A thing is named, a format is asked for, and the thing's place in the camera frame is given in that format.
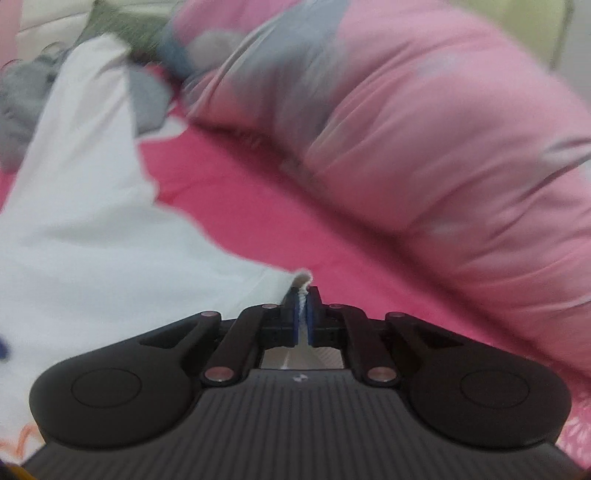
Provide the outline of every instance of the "ribbed black surface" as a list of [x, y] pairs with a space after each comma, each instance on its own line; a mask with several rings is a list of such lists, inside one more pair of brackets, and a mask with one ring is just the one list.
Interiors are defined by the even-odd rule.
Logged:
[[550, 445], [488, 453], [448, 442], [395, 391], [349, 371], [253, 371], [209, 390], [175, 430], [116, 452], [50, 444], [27, 469], [38, 480], [572, 480]]

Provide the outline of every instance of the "pink wall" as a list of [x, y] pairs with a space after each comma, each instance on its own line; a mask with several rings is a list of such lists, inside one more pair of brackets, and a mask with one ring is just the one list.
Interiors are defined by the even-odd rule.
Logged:
[[22, 0], [0, 0], [0, 67], [17, 56], [15, 36], [21, 22]]

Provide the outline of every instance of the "red sheet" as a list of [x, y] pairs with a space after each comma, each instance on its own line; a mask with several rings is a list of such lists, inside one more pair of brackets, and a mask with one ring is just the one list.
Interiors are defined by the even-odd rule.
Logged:
[[[539, 357], [428, 281], [424, 271], [395, 253], [391, 239], [309, 199], [280, 172], [280, 159], [270, 148], [187, 127], [178, 109], [164, 130], [172, 138], [140, 144], [147, 171], [160, 186], [160, 201], [186, 212], [229, 251], [289, 270], [311, 270], [326, 302], [355, 305], [374, 318], [404, 311], [550, 365], [573, 396], [558, 445], [581, 465], [591, 466], [588, 379]], [[0, 202], [10, 184], [9, 177], [0, 176]]]

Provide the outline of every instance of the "white cloth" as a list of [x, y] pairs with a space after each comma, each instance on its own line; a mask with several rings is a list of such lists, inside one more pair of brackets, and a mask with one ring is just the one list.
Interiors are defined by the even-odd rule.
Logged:
[[[202, 310], [233, 318], [278, 303], [295, 277], [221, 251], [155, 205], [125, 57], [112, 37], [70, 55], [0, 215], [0, 336], [11, 350], [0, 442], [16, 443], [32, 421], [30, 386], [52, 364]], [[9, 450], [0, 457], [22, 460]]]

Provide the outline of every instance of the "white headboard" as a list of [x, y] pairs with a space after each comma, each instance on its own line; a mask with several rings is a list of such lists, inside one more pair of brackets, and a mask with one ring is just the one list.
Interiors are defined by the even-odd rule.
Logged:
[[[86, 25], [93, 0], [24, 0], [18, 57], [32, 60], [56, 41], [73, 44]], [[109, 0], [131, 11], [169, 14], [178, 0]]]

